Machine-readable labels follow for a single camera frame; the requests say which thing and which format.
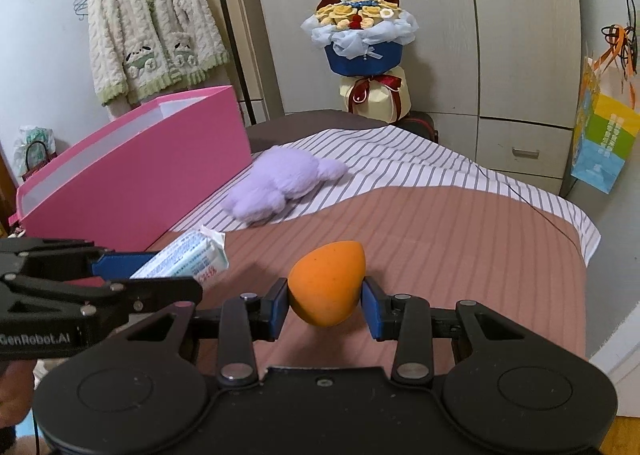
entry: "gray wall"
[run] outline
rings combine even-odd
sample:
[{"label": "gray wall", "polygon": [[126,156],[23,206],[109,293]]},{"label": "gray wall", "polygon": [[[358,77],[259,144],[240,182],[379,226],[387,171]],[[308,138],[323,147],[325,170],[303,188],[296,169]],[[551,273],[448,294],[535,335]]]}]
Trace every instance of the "gray wall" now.
[{"label": "gray wall", "polygon": [[[640,11],[640,0],[635,1]],[[607,48],[600,28],[626,25],[626,3],[580,0],[580,16],[585,52],[599,56]],[[568,199],[590,216],[602,234],[587,277],[587,355],[593,355],[640,301],[638,141],[609,195],[578,181]]]}]

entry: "red ribbon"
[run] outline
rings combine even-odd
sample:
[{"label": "red ribbon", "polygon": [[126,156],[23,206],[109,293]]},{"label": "red ribbon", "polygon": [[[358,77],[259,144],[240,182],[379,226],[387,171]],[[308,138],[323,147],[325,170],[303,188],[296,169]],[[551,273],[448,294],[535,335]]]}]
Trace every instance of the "red ribbon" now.
[{"label": "red ribbon", "polygon": [[396,108],[396,119],[400,119],[402,113],[402,101],[400,100],[400,85],[402,85],[402,79],[397,76],[391,76],[389,74],[378,74],[376,76],[367,76],[366,78],[360,78],[353,84],[353,89],[349,94],[348,108],[353,114],[353,105],[357,103],[364,103],[369,98],[369,88],[372,81],[377,81],[381,85],[384,85],[389,92],[391,92],[391,99],[393,100],[394,107]]}]

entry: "white striped fabric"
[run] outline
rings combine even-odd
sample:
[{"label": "white striped fabric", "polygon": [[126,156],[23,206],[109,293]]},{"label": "white striped fabric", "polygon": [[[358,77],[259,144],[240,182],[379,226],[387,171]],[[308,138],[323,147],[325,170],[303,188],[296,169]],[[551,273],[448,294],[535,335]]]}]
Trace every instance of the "white striped fabric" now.
[{"label": "white striped fabric", "polygon": [[[459,186],[522,200],[567,220],[578,232],[585,263],[588,263],[600,242],[600,233],[596,227],[574,204],[529,184],[482,168],[444,146],[431,143],[401,128],[330,128],[284,146],[307,150],[320,158],[340,159],[349,167],[349,171],[338,182],[319,184],[302,199],[289,201],[287,207],[269,219],[268,223],[314,213],[383,186]],[[244,223],[225,213],[220,202],[226,192],[243,179],[248,171],[249,168],[243,170],[208,197],[178,222],[173,231],[185,231],[203,224],[218,231],[245,228]]]}]

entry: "white fuzzy cardigan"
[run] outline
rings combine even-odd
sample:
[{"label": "white fuzzy cardigan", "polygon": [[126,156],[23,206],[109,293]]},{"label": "white fuzzy cardigan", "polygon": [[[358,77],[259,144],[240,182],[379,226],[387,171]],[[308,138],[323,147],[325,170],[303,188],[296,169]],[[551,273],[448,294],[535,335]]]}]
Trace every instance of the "white fuzzy cardigan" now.
[{"label": "white fuzzy cardigan", "polygon": [[88,0],[95,93],[130,103],[202,82],[228,55],[206,0]]}]

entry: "wooden floor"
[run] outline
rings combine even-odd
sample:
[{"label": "wooden floor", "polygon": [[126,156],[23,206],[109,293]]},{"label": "wooden floor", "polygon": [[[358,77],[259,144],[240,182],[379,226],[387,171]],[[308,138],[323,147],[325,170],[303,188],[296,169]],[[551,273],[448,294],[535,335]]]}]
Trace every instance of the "wooden floor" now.
[{"label": "wooden floor", "polygon": [[600,449],[604,455],[640,455],[640,419],[616,417]]}]

